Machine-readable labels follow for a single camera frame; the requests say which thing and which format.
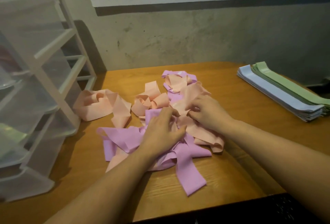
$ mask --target wall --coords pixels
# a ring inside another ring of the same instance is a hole
[[[318,83],[330,76],[329,0],[288,1],[95,9],[90,0],[66,0],[73,18],[89,29],[107,70],[266,61],[304,84]]]

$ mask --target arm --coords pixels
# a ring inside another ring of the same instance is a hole
[[[232,139],[255,159],[288,193],[330,222],[330,156],[234,120],[209,96],[189,106],[188,115]]]
[[[159,155],[184,136],[185,127],[170,132],[172,114],[179,116],[176,110],[163,108],[159,116],[149,122],[136,151],[46,221],[46,224],[114,223],[144,172]]]

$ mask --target wooden table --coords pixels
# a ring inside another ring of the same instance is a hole
[[[266,95],[236,76],[242,64],[207,62],[175,66],[109,71],[99,76],[95,90],[108,88],[134,101],[146,82],[157,80],[161,92],[162,72],[185,70],[236,119],[330,155],[330,118],[305,123]],[[0,205],[2,223],[43,223],[80,192],[100,178],[108,165],[104,160],[97,127],[112,127],[112,114],[82,122],[78,133],[65,140],[50,178],[55,187],[46,194]],[[133,115],[129,126],[141,126]],[[122,222],[138,221],[283,193],[284,190],[249,155],[227,141],[222,155],[194,159],[207,181],[187,197],[175,168],[146,173],[122,215]]]

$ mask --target wood grain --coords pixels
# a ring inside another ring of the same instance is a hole
[[[305,123],[266,95],[236,76],[242,64],[207,62],[163,67],[109,71],[100,75],[95,90],[108,88],[127,101],[144,91],[146,82],[157,80],[163,88],[162,72],[185,70],[195,74],[203,86],[236,119],[270,133],[330,155],[330,119]],[[80,192],[100,178],[107,167],[100,126],[113,127],[108,115],[82,122],[78,133],[68,137],[57,157],[50,178],[56,186],[43,195],[0,205],[2,223],[43,223]],[[129,126],[140,126],[132,116]],[[222,155],[194,159],[207,186],[187,197],[175,168],[146,173],[123,211],[121,222],[138,221],[207,207],[283,193],[284,190],[244,151],[227,141]]]

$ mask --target hand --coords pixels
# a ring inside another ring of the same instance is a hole
[[[187,107],[188,116],[198,121],[204,127],[218,133],[224,132],[235,120],[223,109],[219,103],[208,95],[199,95]]]
[[[164,107],[158,117],[151,118],[139,149],[143,149],[157,158],[183,138],[187,126],[171,132],[170,121],[172,115],[180,116],[177,110]]]

